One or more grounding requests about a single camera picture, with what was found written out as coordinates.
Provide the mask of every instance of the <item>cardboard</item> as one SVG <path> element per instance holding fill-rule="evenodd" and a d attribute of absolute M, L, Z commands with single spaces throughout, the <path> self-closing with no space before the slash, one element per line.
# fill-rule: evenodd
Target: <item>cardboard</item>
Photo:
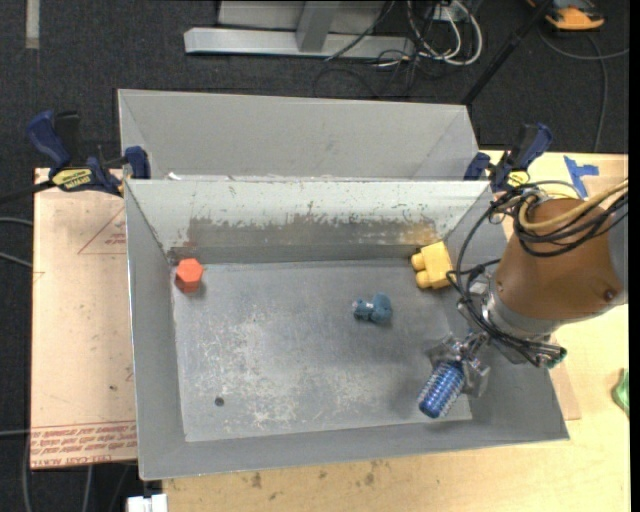
<path fill-rule="evenodd" d="M 128 309 L 122 198 L 36 194 L 32 469 L 135 460 Z"/>

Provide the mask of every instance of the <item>orange hexagonal block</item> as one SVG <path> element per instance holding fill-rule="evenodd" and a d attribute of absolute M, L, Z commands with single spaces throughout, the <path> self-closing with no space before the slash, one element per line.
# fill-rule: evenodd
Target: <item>orange hexagonal block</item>
<path fill-rule="evenodd" d="M 200 279 L 204 268 L 195 258 L 188 258 L 178 263 L 176 270 L 176 286 L 183 293 L 193 293 L 200 287 Z"/>

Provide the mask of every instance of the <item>green object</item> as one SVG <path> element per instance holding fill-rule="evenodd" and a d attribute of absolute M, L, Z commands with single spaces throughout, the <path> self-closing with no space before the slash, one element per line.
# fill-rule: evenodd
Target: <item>green object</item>
<path fill-rule="evenodd" d="M 613 389 L 613 400 L 629 416 L 629 370 L 624 370 L 620 376 L 620 381 Z"/>

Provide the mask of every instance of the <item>yellow toy block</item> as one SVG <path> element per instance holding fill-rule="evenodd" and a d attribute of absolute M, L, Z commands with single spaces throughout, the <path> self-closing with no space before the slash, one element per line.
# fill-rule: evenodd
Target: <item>yellow toy block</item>
<path fill-rule="evenodd" d="M 417 272 L 418 288 L 443 288 L 450 283 L 447 272 L 453 270 L 449 251 L 444 242 L 436 242 L 420 249 L 411 257 L 411 266 Z"/>

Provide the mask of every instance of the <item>blue object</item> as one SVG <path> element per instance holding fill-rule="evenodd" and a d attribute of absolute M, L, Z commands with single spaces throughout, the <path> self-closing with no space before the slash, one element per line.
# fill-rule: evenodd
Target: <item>blue object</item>
<path fill-rule="evenodd" d="M 473 157 L 464 173 L 464 181 L 477 181 L 489 167 L 491 158 L 486 153 L 478 153 Z"/>
<path fill-rule="evenodd" d="M 74 169 L 69 166 L 71 156 L 53 126 L 53 112 L 46 110 L 36 115 L 27 125 L 27 137 L 35 148 L 41 153 L 51 157 L 55 163 L 49 169 L 49 180 L 63 170 Z M 120 161 L 131 164 L 134 178 L 148 179 L 151 177 L 151 168 L 144 150 L 140 146 L 132 146 L 125 150 L 125 155 Z M 122 181 L 113 176 L 108 169 L 103 169 L 96 157 L 89 157 L 86 167 L 91 171 L 90 175 L 82 176 L 81 182 L 73 181 L 60 185 L 65 192 L 81 192 L 83 190 L 95 190 L 107 194 L 120 195 Z"/>
<path fill-rule="evenodd" d="M 551 145 L 551 130 L 542 123 L 525 124 L 520 128 L 517 142 L 505 151 L 497 165 L 492 167 L 491 189 L 493 192 L 508 190 L 511 171 L 526 171 L 533 161 Z"/>
<path fill-rule="evenodd" d="M 131 146 L 124 150 L 124 157 L 131 165 L 133 178 L 148 180 L 151 177 L 151 167 L 147 154 L 140 146 Z"/>
<path fill-rule="evenodd" d="M 442 361 L 418 395 L 418 408 L 429 418 L 446 416 L 460 396 L 464 385 L 462 364 L 458 361 Z"/>
<path fill-rule="evenodd" d="M 45 110 L 27 125 L 27 137 L 35 148 L 53 159 L 57 168 L 68 165 L 71 155 L 53 128 L 53 112 Z"/>
<path fill-rule="evenodd" d="M 86 167 L 91 169 L 91 175 L 88 176 L 89 181 L 82 185 L 75 186 L 73 188 L 65 188 L 62 186 L 61 188 L 65 192 L 81 192 L 83 190 L 95 190 L 98 192 L 106 192 L 107 194 L 120 195 L 120 191 L 118 187 L 122 184 L 118 178 L 113 176 L 109 172 L 105 172 L 102 167 L 100 167 L 100 163 L 98 159 L 94 156 L 90 156 L 87 158 Z M 53 179 L 53 177 L 58 174 L 60 171 L 65 168 L 56 168 L 52 167 L 49 170 L 49 179 Z"/>
<path fill-rule="evenodd" d="M 580 178 L 582 176 L 597 176 L 600 174 L 600 170 L 597 166 L 591 164 L 578 165 L 575 160 L 571 160 L 571 158 L 566 155 L 564 157 L 564 163 L 567 165 L 567 170 L 569 171 L 569 176 L 571 176 L 573 186 L 576 187 L 580 193 L 580 197 L 583 199 L 586 198 L 588 195 L 587 189 L 584 188 L 584 184 Z"/>
<path fill-rule="evenodd" d="M 358 299 L 353 303 L 353 316 L 374 324 L 387 323 L 391 313 L 391 299 L 384 293 L 376 293 L 371 302 Z"/>

